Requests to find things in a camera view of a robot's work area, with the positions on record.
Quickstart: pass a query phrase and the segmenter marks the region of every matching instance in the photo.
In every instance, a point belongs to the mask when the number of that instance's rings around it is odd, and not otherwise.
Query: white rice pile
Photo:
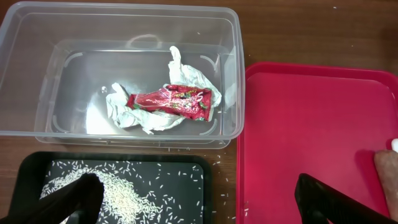
[[[79,179],[83,174],[96,174],[104,184],[104,200],[101,210],[109,213],[120,224],[136,224],[138,214],[143,215],[143,219],[153,220],[160,213],[161,208],[154,202],[150,202],[147,197],[140,197],[134,191],[134,185],[124,179],[116,177],[114,174],[107,174],[96,169],[82,168],[73,170],[66,177],[57,177],[43,186],[40,198],[70,184]],[[105,218],[104,212],[100,212],[99,219]]]

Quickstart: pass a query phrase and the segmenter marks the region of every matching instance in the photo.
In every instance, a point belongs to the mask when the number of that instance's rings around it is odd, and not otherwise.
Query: red candy wrapper
[[[132,94],[127,103],[132,109],[164,111],[193,120],[209,121],[211,90],[184,85],[167,85],[147,94]]]

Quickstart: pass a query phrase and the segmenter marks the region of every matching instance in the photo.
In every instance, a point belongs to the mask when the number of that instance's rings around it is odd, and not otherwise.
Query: wood grain
[[[246,66],[260,61],[273,61],[378,69],[398,74],[398,1],[92,0],[91,2],[110,1],[230,7],[238,13],[241,23]],[[1,1],[0,15],[4,17],[7,8],[15,2]],[[7,214],[19,164],[35,151],[169,154],[163,149],[56,145],[43,144],[35,138],[1,137],[0,217]],[[210,164],[221,161],[220,164],[213,166],[214,201],[217,211],[214,214],[215,223],[233,223],[231,217],[235,216],[236,141],[232,141],[222,150],[178,152],[174,149],[171,153],[203,156]],[[220,194],[229,194],[229,197],[221,197]]]

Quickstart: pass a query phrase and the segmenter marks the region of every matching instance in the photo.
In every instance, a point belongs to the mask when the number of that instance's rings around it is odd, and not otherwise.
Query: crumpled white tissue
[[[202,74],[201,71],[181,64],[181,55],[178,48],[170,48],[173,60],[169,63],[170,83],[173,85],[196,86],[211,89],[211,108],[217,107],[221,102],[221,93]],[[185,118],[160,111],[148,112],[140,109],[132,110],[126,106],[129,95],[118,84],[114,83],[112,88],[115,93],[106,96],[108,117],[111,118],[119,128],[128,128],[140,124],[142,130],[147,134],[153,134],[151,130],[163,131],[179,125]]]

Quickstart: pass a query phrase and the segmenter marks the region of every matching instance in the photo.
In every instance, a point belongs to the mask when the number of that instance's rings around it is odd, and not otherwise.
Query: clear plastic bin
[[[0,29],[0,134],[44,142],[221,148],[244,119],[244,59],[238,16],[222,7],[19,2]],[[170,46],[223,95],[211,122],[186,119],[146,134],[119,129],[107,94],[170,83]]]

